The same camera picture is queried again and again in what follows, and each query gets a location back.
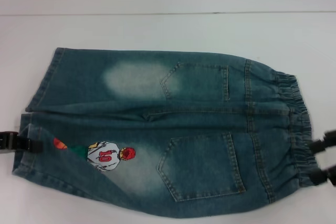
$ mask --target black plastic clip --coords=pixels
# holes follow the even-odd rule
[[[325,132],[323,141],[317,140],[309,144],[313,154],[324,152],[326,148],[336,146],[336,131]]]
[[[325,170],[314,169],[310,172],[309,177],[316,186],[326,182],[327,179],[330,180],[333,186],[336,186],[336,165]]]
[[[0,132],[0,150],[16,150],[38,153],[43,150],[43,142],[18,136],[17,132],[5,131]]]

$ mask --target denim pocket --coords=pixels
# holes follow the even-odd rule
[[[168,100],[228,101],[228,66],[182,63],[161,80]]]
[[[245,192],[228,132],[172,138],[157,169],[175,201]]]

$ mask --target cartoon patch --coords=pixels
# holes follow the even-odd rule
[[[68,148],[57,138],[54,139],[54,145],[58,149]],[[86,158],[90,164],[102,172],[115,169],[121,160],[127,161],[135,157],[135,149],[124,147],[120,150],[116,144],[109,142],[97,142],[88,147],[72,146],[69,149]]]

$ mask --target red hair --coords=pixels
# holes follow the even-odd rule
[[[123,160],[130,160],[135,157],[135,149],[131,147],[126,147],[121,151]]]

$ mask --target faded denim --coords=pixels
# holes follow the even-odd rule
[[[58,48],[22,115],[41,154],[13,174],[152,215],[260,208],[312,186],[310,120],[295,76],[223,54]],[[111,142],[135,158],[107,172],[67,146]]]

